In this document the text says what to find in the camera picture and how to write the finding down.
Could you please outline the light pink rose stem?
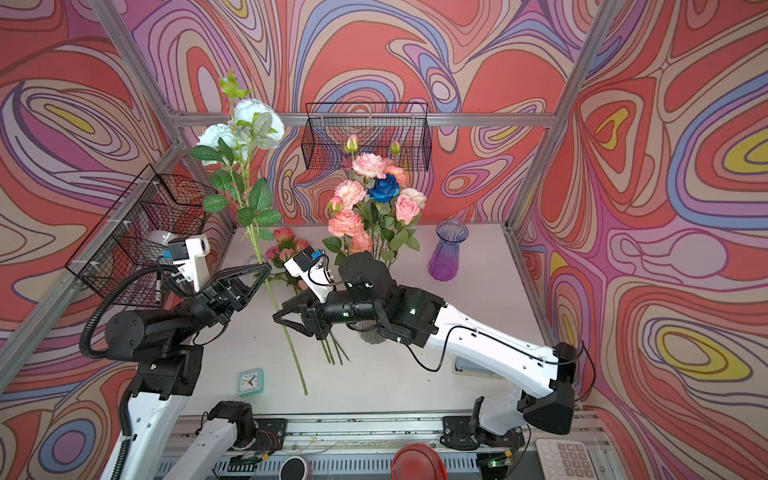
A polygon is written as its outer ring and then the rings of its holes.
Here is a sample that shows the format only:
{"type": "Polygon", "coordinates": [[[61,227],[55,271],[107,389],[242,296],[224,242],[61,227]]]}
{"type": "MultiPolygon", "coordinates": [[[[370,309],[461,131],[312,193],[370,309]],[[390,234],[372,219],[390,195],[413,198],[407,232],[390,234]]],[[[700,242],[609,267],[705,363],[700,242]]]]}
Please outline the light pink rose stem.
{"type": "Polygon", "coordinates": [[[395,203],[395,218],[398,230],[390,242],[390,248],[397,252],[410,237],[408,226],[420,215],[421,209],[407,196],[399,195],[395,203]]]}

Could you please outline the blue rose stem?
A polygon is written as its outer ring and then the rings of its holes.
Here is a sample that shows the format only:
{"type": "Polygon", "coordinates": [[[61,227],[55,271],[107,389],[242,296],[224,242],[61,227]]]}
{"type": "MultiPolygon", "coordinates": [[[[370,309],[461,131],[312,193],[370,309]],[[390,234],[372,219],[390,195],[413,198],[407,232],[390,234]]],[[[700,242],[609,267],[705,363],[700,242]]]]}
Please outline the blue rose stem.
{"type": "Polygon", "coordinates": [[[374,186],[368,190],[368,196],[375,202],[389,203],[399,195],[399,192],[400,185],[396,177],[392,174],[387,174],[385,178],[377,178],[374,181],[374,186]]]}

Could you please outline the pink glass vase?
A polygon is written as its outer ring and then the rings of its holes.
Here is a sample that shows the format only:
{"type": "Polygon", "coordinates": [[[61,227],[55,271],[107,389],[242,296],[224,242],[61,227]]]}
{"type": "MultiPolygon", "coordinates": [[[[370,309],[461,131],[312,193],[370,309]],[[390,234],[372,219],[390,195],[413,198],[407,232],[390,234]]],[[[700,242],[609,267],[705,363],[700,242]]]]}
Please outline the pink glass vase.
{"type": "Polygon", "coordinates": [[[383,337],[376,329],[360,332],[359,336],[364,342],[371,345],[378,345],[386,341],[386,338],[383,337]]]}

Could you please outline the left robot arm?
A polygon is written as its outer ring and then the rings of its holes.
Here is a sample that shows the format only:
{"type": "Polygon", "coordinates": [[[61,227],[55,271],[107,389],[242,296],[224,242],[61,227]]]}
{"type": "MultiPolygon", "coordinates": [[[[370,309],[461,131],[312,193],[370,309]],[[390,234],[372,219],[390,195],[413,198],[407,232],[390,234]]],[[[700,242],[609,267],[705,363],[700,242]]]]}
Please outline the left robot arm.
{"type": "Polygon", "coordinates": [[[136,366],[118,404],[119,435],[101,474],[104,479],[154,477],[170,433],[201,373],[204,348],[193,344],[193,337],[216,324],[227,326],[232,315],[251,301],[271,267],[260,263],[223,269],[171,310],[121,311],[107,323],[105,349],[93,348],[92,337],[100,320],[128,287],[146,276],[169,280],[176,271],[171,265],[154,265],[120,280],[81,333],[82,356],[136,366]]]}

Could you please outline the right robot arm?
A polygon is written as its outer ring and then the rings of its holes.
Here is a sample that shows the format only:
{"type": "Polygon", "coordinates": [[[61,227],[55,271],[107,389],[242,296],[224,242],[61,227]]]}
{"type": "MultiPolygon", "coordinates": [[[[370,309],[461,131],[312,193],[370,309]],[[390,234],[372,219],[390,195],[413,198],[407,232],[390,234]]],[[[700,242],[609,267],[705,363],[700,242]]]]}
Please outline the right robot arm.
{"type": "Polygon", "coordinates": [[[273,316],[276,323],[324,340],[336,324],[355,328],[366,322],[408,350],[431,348],[466,359],[512,384],[502,394],[477,399],[477,428],[496,436],[524,424],[570,433],[578,348],[564,342],[537,346],[484,325],[435,294],[398,284],[368,252],[343,260],[338,282],[330,277],[326,255],[312,248],[287,260],[285,269],[308,288],[284,302],[273,316]]]}

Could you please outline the pile of artificial flowers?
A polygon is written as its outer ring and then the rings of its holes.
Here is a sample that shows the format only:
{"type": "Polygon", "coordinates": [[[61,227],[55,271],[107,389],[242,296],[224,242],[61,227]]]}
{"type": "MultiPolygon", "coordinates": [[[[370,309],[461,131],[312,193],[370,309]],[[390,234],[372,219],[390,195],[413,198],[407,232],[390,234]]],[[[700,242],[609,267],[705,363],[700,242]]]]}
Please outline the pile of artificial flowers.
{"type": "MultiPolygon", "coordinates": [[[[296,294],[308,289],[306,283],[300,277],[293,277],[285,267],[285,262],[310,246],[310,243],[300,237],[288,227],[277,228],[273,231],[276,245],[266,251],[266,259],[273,266],[271,279],[279,280],[290,286],[296,294]]],[[[330,339],[321,342],[326,360],[331,365],[343,365],[349,357],[340,347],[333,335],[330,339]]]]}

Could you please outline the blue purple glass vase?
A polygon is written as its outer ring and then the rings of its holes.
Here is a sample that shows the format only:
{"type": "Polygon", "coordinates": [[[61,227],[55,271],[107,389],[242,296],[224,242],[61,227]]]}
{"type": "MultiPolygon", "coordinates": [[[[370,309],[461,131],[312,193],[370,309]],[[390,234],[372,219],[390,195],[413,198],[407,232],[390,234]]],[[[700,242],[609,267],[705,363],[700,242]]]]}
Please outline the blue purple glass vase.
{"type": "Polygon", "coordinates": [[[436,227],[438,243],[428,264],[430,276],[441,282],[453,280],[460,265],[460,246],[468,239],[469,229],[462,222],[445,220],[436,227]]]}

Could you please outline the small teal alarm clock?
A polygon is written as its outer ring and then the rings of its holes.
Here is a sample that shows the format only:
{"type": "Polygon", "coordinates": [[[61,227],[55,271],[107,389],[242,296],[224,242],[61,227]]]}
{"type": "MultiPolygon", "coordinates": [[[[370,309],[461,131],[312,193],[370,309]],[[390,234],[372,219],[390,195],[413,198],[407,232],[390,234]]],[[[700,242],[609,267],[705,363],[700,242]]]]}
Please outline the small teal alarm clock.
{"type": "Polygon", "coordinates": [[[264,390],[264,371],[262,368],[254,368],[238,373],[237,395],[249,397],[261,394],[264,390]]]}

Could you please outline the black round cup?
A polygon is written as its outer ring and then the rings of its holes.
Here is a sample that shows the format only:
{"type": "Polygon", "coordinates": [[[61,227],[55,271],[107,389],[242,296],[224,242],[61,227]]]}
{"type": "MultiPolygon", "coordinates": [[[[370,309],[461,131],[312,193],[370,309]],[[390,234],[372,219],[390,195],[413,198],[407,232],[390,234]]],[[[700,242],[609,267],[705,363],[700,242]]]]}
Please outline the black round cup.
{"type": "Polygon", "coordinates": [[[300,456],[286,459],[279,471],[279,480],[309,480],[311,471],[308,462],[300,456]]]}

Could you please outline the red emergency stop button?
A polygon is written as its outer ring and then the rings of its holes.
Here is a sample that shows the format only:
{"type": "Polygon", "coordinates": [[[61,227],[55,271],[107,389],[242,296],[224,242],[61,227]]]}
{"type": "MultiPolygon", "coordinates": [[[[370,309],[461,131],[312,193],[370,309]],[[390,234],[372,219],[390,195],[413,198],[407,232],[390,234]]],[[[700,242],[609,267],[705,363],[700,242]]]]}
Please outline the red emergency stop button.
{"type": "Polygon", "coordinates": [[[447,470],[438,453],[425,444],[400,449],[391,465],[392,480],[446,480],[447,470]]]}

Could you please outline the white calculator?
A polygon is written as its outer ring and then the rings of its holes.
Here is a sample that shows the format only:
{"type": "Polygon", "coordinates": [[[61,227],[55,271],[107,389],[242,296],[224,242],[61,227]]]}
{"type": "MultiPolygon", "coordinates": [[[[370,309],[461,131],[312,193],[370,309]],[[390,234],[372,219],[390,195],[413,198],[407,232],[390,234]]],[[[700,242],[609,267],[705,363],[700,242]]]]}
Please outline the white calculator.
{"type": "Polygon", "coordinates": [[[545,480],[597,479],[597,471],[582,442],[537,439],[535,449],[545,480]]]}

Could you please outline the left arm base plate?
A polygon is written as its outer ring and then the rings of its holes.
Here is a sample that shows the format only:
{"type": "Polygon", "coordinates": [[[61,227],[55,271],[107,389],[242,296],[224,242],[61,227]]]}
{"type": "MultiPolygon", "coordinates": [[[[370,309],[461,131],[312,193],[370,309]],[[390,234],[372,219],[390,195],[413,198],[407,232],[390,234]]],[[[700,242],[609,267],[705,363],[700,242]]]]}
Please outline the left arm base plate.
{"type": "Polygon", "coordinates": [[[229,450],[272,454],[283,449],[288,420],[260,417],[250,422],[225,420],[225,425],[234,427],[235,437],[229,450]]]}

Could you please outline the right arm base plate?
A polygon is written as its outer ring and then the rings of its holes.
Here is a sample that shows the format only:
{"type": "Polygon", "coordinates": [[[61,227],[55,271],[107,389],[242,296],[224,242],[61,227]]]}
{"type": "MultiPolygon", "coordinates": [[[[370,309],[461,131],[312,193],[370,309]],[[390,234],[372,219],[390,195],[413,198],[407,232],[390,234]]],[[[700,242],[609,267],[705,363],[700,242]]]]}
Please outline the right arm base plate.
{"type": "Polygon", "coordinates": [[[480,447],[507,447],[508,439],[476,426],[470,416],[448,415],[442,417],[442,446],[457,451],[474,451],[480,447]]]}

